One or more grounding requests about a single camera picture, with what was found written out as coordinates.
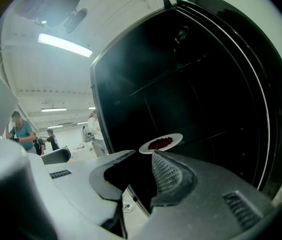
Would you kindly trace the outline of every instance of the white plate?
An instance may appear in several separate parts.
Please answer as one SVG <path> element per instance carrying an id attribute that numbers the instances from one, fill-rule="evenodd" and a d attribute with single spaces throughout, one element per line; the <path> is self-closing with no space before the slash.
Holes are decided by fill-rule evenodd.
<path id="1" fill-rule="evenodd" d="M 156 141 L 158 139 L 167 138 L 167 137 L 171 137 L 173 139 L 173 142 L 171 144 L 167 145 L 166 147 L 160 148 L 159 150 L 161 150 L 161 151 L 169 150 L 170 148 L 178 145 L 180 143 L 180 141 L 183 139 L 183 135 L 180 134 L 180 133 L 172 133 L 172 134 L 164 135 L 164 136 L 161 136 L 159 138 L 155 138 L 153 140 L 150 140 L 149 142 L 142 145 L 139 148 L 139 152 L 142 153 L 142 154 L 152 154 L 152 149 L 149 150 L 150 143 L 153 142 L 153 141 Z"/>

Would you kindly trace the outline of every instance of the teal shirt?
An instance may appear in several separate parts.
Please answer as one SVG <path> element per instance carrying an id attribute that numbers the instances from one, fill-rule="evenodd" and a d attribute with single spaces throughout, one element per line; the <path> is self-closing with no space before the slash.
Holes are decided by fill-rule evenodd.
<path id="1" fill-rule="evenodd" d="M 10 131 L 10 134 L 12 135 L 16 134 L 17 138 L 25 138 L 28 137 L 32 132 L 33 131 L 30 123 L 23 120 L 22 126 L 19 128 L 13 127 L 13 129 Z M 32 147 L 34 147 L 33 141 L 24 142 L 21 143 L 21 145 L 23 146 L 23 148 L 25 148 L 26 151 L 29 151 Z"/>

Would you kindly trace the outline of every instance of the white ceiling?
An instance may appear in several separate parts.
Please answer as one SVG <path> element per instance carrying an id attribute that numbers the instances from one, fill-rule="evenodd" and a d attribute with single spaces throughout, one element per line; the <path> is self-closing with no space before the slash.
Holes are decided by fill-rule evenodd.
<path id="1" fill-rule="evenodd" d="M 91 113 L 88 107 L 94 105 L 90 64 L 123 30 L 162 7 L 162 0 L 80 0 L 77 10 L 86 8 L 88 14 L 73 33 L 66 34 L 62 24 L 55 28 L 38 26 L 16 15 L 12 5 L 2 27 L 2 60 L 8 84 L 35 130 L 87 121 Z M 87 47 L 93 55 L 86 58 L 40 44 L 39 33 Z M 67 111 L 40 112 L 51 107 L 66 107 Z"/>

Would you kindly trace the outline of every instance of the person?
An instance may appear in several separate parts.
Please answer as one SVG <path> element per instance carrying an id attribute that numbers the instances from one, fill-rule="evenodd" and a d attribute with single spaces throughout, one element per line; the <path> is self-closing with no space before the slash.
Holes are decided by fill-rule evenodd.
<path id="1" fill-rule="evenodd" d="M 54 135 L 54 131 L 53 129 L 47 129 L 47 134 L 49 135 L 49 137 L 44 137 L 45 139 L 42 139 L 44 142 L 50 142 L 52 145 L 52 150 L 58 150 L 59 149 L 59 145 L 57 143 L 57 139 Z"/>
<path id="2" fill-rule="evenodd" d="M 42 156 L 44 155 L 44 142 L 42 141 L 42 139 L 36 136 L 35 132 L 34 132 L 34 135 L 35 135 L 35 140 L 33 140 L 33 143 L 36 149 L 36 154 L 38 154 L 39 156 Z"/>
<path id="3" fill-rule="evenodd" d="M 14 111 L 12 114 L 12 125 L 13 129 L 9 132 L 9 125 L 6 127 L 6 139 L 14 140 L 21 144 L 27 153 L 36 154 L 33 141 L 35 135 L 32 131 L 32 127 L 29 122 L 22 119 L 20 113 Z"/>
<path id="4" fill-rule="evenodd" d="M 89 132 L 91 134 L 94 135 L 94 139 L 92 139 L 92 145 L 94 146 L 94 150 L 97 156 L 105 156 L 108 154 L 105 142 L 104 142 L 104 138 L 101 132 L 101 128 L 100 128 L 100 124 L 99 124 L 99 120 L 97 118 L 97 110 L 94 110 L 91 115 L 90 115 L 90 119 L 88 120 L 87 123 Z M 98 147 L 101 150 L 101 154 L 98 155 L 97 154 L 97 148 Z"/>

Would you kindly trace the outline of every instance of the red beans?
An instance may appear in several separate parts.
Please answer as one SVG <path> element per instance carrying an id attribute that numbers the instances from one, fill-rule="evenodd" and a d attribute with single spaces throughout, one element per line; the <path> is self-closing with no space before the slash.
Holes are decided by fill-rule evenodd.
<path id="1" fill-rule="evenodd" d="M 159 138 L 150 143 L 149 150 L 159 150 L 165 148 L 166 146 L 170 145 L 172 142 L 173 139 L 171 137 Z"/>

